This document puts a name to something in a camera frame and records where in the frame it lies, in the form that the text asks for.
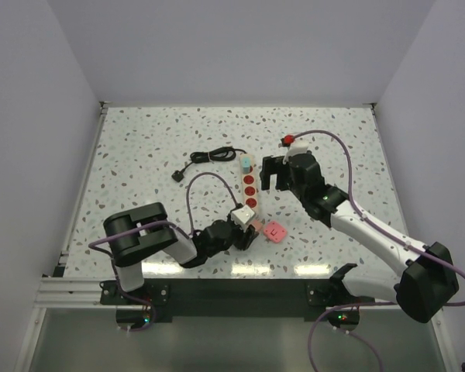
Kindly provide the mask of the salmon pink charger plug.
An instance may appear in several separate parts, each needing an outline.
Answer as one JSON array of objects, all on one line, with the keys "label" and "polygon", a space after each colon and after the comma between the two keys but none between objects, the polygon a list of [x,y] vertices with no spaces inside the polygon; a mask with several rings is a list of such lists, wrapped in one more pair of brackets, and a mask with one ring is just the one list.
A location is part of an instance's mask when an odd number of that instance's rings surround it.
[{"label": "salmon pink charger plug", "polygon": [[256,231],[260,231],[263,228],[263,224],[261,221],[255,220],[252,222],[253,227],[255,228]]}]

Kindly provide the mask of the beige power strip red sockets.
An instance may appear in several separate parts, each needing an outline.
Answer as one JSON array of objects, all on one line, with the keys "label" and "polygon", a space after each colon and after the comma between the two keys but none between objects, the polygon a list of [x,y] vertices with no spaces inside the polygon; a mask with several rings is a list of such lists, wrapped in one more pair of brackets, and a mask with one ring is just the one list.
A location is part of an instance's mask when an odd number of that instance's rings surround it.
[{"label": "beige power strip red sockets", "polygon": [[[242,174],[240,160],[242,156],[248,156],[251,160],[251,172],[249,174]],[[257,215],[260,214],[260,201],[258,197],[257,187],[257,173],[255,171],[255,160],[252,154],[242,153],[239,155],[239,170],[241,181],[241,192],[243,197],[243,204],[248,205],[255,211]]]}]

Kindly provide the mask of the teal USB charger plug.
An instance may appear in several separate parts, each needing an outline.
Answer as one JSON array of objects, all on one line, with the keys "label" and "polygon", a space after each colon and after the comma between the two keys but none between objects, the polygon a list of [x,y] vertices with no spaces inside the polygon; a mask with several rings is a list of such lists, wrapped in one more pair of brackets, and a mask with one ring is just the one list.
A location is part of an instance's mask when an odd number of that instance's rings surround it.
[{"label": "teal USB charger plug", "polygon": [[251,160],[248,156],[242,156],[240,160],[242,174],[249,174],[251,172]]}]

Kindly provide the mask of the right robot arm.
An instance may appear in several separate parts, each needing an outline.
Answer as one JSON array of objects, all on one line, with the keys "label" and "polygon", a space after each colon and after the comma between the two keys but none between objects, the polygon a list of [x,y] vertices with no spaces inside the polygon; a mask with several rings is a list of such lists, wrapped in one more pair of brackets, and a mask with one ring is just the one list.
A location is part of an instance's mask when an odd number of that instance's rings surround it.
[{"label": "right robot arm", "polygon": [[272,176],[276,177],[276,190],[290,191],[311,218],[356,240],[398,276],[398,283],[389,284],[369,277],[342,277],[329,286],[334,302],[345,305],[360,296],[392,301],[410,318],[427,323],[458,292],[453,260],[443,244],[427,246],[403,236],[352,205],[345,191],[326,183],[311,153],[264,157],[262,190],[269,189]]}]

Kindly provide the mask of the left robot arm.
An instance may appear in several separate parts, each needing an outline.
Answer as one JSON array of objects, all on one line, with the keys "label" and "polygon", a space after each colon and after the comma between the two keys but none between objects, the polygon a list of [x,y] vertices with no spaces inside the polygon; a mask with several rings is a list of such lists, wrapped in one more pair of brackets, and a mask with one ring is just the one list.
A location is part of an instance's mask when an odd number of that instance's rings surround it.
[{"label": "left robot arm", "polygon": [[109,216],[103,228],[119,279],[119,297],[128,304],[143,299],[142,262],[156,253],[166,253],[180,267],[194,268],[232,246],[247,250],[258,236],[256,220],[257,213],[250,206],[238,204],[225,220],[188,235],[167,220],[160,202]]}]

